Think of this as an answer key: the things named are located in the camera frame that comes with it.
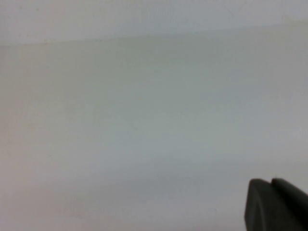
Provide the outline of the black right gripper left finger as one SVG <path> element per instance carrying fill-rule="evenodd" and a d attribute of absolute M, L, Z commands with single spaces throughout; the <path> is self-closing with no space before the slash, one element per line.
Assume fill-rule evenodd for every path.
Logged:
<path fill-rule="evenodd" d="M 262 179 L 249 181 L 244 221 L 248 231 L 275 231 L 275 211 L 281 202 L 272 185 Z"/>

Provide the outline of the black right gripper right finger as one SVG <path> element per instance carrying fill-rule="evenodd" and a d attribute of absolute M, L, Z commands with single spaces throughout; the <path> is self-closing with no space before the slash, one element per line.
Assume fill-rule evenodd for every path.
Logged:
<path fill-rule="evenodd" d="M 273 178 L 271 184 L 282 197 L 291 214 L 308 230 L 308 194 L 281 178 Z"/>

